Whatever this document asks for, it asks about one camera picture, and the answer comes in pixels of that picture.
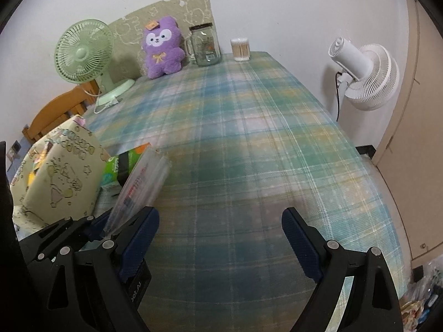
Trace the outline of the clear plastic tube pack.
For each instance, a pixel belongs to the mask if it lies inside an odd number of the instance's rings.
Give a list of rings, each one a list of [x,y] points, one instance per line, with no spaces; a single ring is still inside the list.
[[[167,156],[146,146],[129,171],[104,227],[104,236],[116,233],[142,208],[152,206],[171,170]]]

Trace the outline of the green tissue pack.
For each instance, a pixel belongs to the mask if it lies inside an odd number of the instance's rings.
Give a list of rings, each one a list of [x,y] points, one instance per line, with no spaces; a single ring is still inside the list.
[[[150,143],[146,143],[111,157],[105,166],[101,179],[101,189],[120,191],[140,156],[150,146]]]

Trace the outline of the yellow cartoon fabric storage box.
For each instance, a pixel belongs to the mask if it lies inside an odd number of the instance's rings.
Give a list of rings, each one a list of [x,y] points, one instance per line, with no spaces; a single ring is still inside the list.
[[[39,139],[10,184],[14,225],[24,235],[92,215],[109,153],[74,115]]]

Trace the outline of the clutter bags on floor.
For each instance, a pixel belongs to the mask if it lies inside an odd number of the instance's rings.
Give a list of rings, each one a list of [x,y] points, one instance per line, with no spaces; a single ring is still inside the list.
[[[403,331],[443,332],[442,256],[412,270],[411,283],[400,299]]]

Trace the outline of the wooden chair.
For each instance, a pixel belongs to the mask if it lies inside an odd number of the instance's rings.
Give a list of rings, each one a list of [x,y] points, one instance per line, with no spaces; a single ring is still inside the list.
[[[73,115],[83,115],[95,103],[98,92],[98,84],[93,80],[60,94],[38,112],[22,134],[31,144],[37,142]]]

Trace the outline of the beige door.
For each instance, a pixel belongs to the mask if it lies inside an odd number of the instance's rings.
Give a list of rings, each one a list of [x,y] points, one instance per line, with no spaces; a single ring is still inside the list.
[[[405,72],[374,162],[417,267],[442,254],[442,36],[418,0],[406,2]]]

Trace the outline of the plaid tablecloth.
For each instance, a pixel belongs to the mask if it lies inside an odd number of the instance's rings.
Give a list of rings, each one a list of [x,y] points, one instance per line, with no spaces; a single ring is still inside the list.
[[[151,331],[289,331],[315,285],[283,233],[287,207],[347,249],[380,248],[405,292],[399,238],[364,159],[269,54],[138,79],[86,125],[111,155],[150,143],[171,161],[139,309]]]

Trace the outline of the green desk fan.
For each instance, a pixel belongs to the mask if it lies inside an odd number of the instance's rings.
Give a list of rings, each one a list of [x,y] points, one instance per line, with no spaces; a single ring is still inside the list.
[[[118,104],[135,83],[133,79],[114,82],[110,77],[113,42],[113,33],[105,22],[81,20],[62,34],[54,52],[55,68],[62,79],[77,85],[97,83],[96,114]]]

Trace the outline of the white standing fan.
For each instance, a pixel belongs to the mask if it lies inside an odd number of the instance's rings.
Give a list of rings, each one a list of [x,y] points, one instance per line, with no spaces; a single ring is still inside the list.
[[[337,37],[328,55],[340,66],[335,75],[335,110],[339,118],[342,103],[349,103],[360,111],[373,111],[384,106],[400,83],[399,67],[382,45],[370,43],[357,48],[350,40]]]

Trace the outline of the purple plush bear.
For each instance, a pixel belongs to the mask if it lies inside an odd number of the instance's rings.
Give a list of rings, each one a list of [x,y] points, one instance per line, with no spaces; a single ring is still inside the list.
[[[153,20],[145,25],[142,48],[146,53],[147,76],[156,79],[182,69],[186,52],[180,47],[182,33],[171,16]]]

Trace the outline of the glass jar with lid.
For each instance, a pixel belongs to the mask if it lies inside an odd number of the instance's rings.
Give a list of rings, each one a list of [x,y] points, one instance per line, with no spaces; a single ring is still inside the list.
[[[214,25],[207,22],[189,28],[192,53],[198,66],[206,67],[220,62],[221,52]]]

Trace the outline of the cotton swab container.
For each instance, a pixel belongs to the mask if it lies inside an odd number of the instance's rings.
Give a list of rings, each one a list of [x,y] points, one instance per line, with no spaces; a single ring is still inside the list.
[[[233,59],[238,62],[249,61],[251,53],[248,38],[231,39]]]

